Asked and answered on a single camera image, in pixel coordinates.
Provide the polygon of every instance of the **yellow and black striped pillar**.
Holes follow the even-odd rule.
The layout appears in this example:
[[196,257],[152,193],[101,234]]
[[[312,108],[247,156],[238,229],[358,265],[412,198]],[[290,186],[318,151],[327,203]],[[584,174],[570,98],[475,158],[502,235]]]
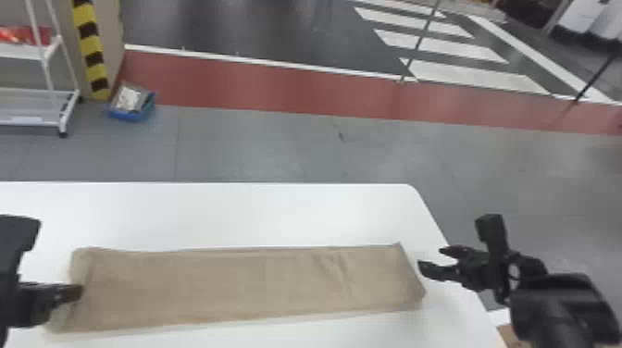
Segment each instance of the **yellow and black striped pillar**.
[[110,98],[110,83],[104,65],[104,47],[102,46],[97,17],[92,0],[72,0],[73,20],[80,36],[80,50],[86,65],[86,80],[91,86],[92,98],[107,100]]

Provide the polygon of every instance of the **crosswalk marking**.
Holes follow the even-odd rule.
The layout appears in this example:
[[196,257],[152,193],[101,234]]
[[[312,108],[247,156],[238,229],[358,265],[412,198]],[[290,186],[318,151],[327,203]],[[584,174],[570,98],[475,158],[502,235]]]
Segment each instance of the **crosswalk marking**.
[[[367,20],[373,20],[380,23],[387,23],[400,27],[414,28],[420,30],[426,26],[425,19],[416,19],[407,16],[394,15],[393,13],[380,12],[361,7],[355,7],[355,9],[356,12],[361,15],[361,17]],[[429,30],[440,32],[443,34],[463,36],[469,39],[473,38],[473,35],[469,34],[467,31],[454,24],[439,23],[433,21],[429,25]]]
[[[499,28],[497,25],[495,25],[491,21],[477,17],[477,16],[468,16],[468,17],[474,22],[478,23],[480,27],[486,29],[487,31],[489,31],[490,33],[498,37],[500,40],[511,45],[518,52],[529,57],[535,63],[540,65],[542,68],[547,70],[549,73],[551,73],[553,76],[557,77],[561,81],[564,81],[565,83],[567,83],[570,87],[574,88],[575,90],[580,91],[581,89],[583,89],[583,87],[585,87],[586,85],[585,81],[583,81],[582,79],[577,77],[575,74],[571,73],[570,71],[566,70],[565,68],[561,67],[559,64],[553,62],[547,56],[531,48],[531,46],[518,40],[516,37],[514,37],[514,35]],[[600,92],[599,90],[593,87],[591,87],[586,92],[586,96],[588,96],[590,99],[597,101],[597,102],[602,102],[602,103],[612,102],[611,98],[609,98],[607,95],[605,95],[604,93]]]
[[[401,32],[384,31],[381,29],[375,29],[374,31],[380,39],[389,46],[413,49],[419,39],[416,35],[404,34]],[[433,38],[424,38],[419,50],[507,64],[507,60],[497,55],[490,48],[474,44],[453,43]]]
[[[430,12],[432,11],[430,7],[419,6],[415,4],[407,4],[403,1],[395,1],[395,0],[350,0],[350,1],[356,1],[359,3],[389,7],[389,8],[397,8],[397,9],[402,9],[404,11],[414,12],[414,13],[427,15],[427,16],[429,16]],[[438,12],[438,11],[434,15],[434,17],[439,18],[439,19],[446,18],[443,15],[443,13]]]
[[[406,58],[400,59],[404,64]],[[413,60],[410,71],[417,79],[525,93],[549,94],[534,80],[525,75],[509,72],[458,67],[448,64]]]

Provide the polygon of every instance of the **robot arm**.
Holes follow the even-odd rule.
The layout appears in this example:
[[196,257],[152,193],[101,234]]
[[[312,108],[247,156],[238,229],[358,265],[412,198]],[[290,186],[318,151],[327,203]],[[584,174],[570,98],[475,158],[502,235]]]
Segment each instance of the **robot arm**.
[[[591,348],[595,343],[619,344],[616,315],[584,274],[549,274],[541,260],[510,250],[500,215],[476,220],[479,240],[488,252],[449,246],[441,254],[457,260],[437,266],[419,261],[424,277],[455,281],[465,288],[492,290],[495,301],[510,307],[516,336],[534,348]],[[509,268],[518,268],[517,278]],[[517,282],[512,289],[511,282]]]
[[0,216],[0,347],[8,329],[41,325],[52,310],[81,298],[80,285],[19,281],[19,263],[34,246],[40,227],[35,219]]

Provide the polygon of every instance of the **red object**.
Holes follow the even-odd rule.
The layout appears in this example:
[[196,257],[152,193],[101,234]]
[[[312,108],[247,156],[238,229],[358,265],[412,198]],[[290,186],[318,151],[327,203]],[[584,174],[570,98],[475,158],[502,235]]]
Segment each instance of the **red object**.
[[19,44],[20,40],[17,31],[11,27],[0,27],[0,42]]
[[[41,36],[42,45],[47,46],[52,42],[52,28],[39,27],[39,35]],[[34,39],[34,31],[29,26],[0,27],[0,42],[37,44]]]

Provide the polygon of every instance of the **shelf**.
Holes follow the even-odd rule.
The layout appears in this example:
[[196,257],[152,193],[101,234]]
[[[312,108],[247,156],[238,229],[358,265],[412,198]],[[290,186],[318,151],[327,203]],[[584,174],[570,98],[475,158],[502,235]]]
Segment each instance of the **shelf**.
[[0,88],[0,124],[16,126],[57,126],[65,122],[78,101],[80,91]]
[[[62,37],[57,35],[52,38],[49,45],[43,47],[45,62],[50,60],[62,41]],[[39,56],[39,48],[37,46],[18,43],[0,43],[0,58],[41,60],[41,57]]]

